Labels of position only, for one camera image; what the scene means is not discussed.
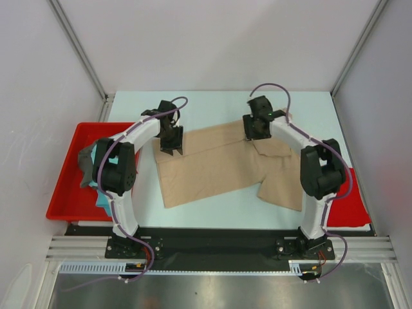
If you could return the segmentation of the beige t shirt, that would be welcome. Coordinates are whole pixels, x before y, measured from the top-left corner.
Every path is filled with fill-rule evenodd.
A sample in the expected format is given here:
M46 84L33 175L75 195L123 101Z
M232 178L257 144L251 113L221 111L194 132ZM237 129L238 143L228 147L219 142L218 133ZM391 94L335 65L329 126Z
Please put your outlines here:
M152 145L166 208L259 185L261 200L303 209L299 155L275 137L246 140L240 120L184 133L182 154Z

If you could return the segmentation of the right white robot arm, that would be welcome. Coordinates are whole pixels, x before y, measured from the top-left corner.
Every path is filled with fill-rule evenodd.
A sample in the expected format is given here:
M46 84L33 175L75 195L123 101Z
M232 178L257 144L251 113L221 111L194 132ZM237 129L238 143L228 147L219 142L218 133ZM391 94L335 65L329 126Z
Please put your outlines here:
M300 153L300 183L304 216L292 250L304 258L314 257L326 244L327 220L332 200L349 175L335 139L317 140L295 126L283 110L273 110L265 96L250 98L250 114L243 116L247 140L276 137Z

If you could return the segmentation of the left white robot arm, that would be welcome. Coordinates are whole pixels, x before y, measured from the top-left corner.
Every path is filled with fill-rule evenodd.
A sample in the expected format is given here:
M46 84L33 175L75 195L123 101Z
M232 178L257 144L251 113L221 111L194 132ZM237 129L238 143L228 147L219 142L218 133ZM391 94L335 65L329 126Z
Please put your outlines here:
M160 140L161 152L183 154L183 126L178 122L180 110L188 101L184 96L161 100L156 109L142 112L127 129L113 137L100 138L95 144L92 179L108 201L113 233L122 238L119 248L128 257L133 258L142 250L142 241L135 237L138 222L132 202L136 154L154 138Z

